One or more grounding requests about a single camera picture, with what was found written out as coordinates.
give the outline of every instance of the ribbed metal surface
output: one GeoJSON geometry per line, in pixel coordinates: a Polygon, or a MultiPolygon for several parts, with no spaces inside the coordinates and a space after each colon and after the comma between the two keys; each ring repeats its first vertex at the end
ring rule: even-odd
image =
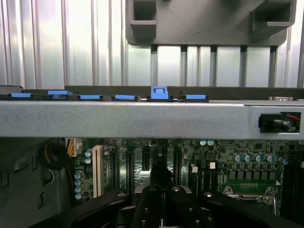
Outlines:
{"type": "Polygon", "coordinates": [[[0,84],[303,87],[304,0],[279,47],[135,47],[124,0],[2,0],[0,84]]]}

